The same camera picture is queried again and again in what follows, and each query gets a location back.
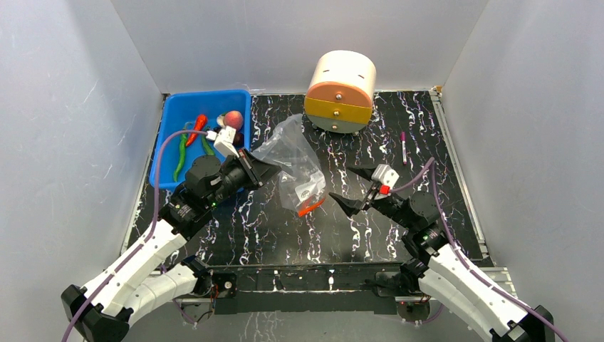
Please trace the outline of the clear zip top bag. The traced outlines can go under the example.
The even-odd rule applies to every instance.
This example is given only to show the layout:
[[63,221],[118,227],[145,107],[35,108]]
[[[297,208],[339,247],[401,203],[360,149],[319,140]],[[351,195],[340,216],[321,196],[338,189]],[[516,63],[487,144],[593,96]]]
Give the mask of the clear zip top bag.
[[302,217],[325,201],[326,178],[316,151],[303,134],[303,115],[292,115],[279,123],[252,155],[281,167],[277,183],[284,209]]

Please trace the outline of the white garlic piece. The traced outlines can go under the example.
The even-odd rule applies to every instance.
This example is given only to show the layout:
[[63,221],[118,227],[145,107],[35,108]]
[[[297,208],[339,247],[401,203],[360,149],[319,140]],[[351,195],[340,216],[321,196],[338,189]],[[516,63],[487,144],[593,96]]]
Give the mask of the white garlic piece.
[[225,119],[225,114],[221,114],[217,117],[217,124],[221,127],[224,128],[226,125],[224,123],[224,119]]

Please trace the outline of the dark red fig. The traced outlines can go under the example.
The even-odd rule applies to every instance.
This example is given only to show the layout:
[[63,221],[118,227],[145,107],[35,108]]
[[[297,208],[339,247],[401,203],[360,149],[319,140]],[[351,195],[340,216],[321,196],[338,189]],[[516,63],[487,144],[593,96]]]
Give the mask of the dark red fig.
[[244,144],[245,144],[244,134],[241,132],[236,132],[234,139],[233,139],[233,145],[235,147],[243,147]]

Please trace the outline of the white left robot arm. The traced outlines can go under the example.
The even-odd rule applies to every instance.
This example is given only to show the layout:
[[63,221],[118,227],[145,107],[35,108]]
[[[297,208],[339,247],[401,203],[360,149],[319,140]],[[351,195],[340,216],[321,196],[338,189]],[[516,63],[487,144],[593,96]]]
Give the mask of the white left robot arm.
[[86,341],[121,341],[136,321],[168,301],[185,294],[208,295],[214,288],[213,272],[193,256],[160,276],[151,273],[213,219],[218,204],[239,190],[257,190],[280,171],[246,149],[223,162],[215,156],[198,157],[157,221],[134,245],[85,285],[63,291],[71,327]]

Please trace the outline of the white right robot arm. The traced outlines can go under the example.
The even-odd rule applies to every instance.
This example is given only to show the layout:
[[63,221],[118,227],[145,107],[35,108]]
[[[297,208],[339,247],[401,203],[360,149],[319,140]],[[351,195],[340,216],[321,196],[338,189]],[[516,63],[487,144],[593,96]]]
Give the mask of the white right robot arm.
[[396,187],[399,175],[389,165],[350,166],[348,170],[371,181],[362,200],[330,196],[348,217],[375,209],[406,230],[402,242],[411,260],[399,271],[382,271],[367,280],[378,296],[424,294],[438,300],[484,341],[554,341],[551,313],[531,308],[488,277],[462,253],[453,240],[437,191],[399,192],[418,182],[434,165],[429,161],[420,174]]

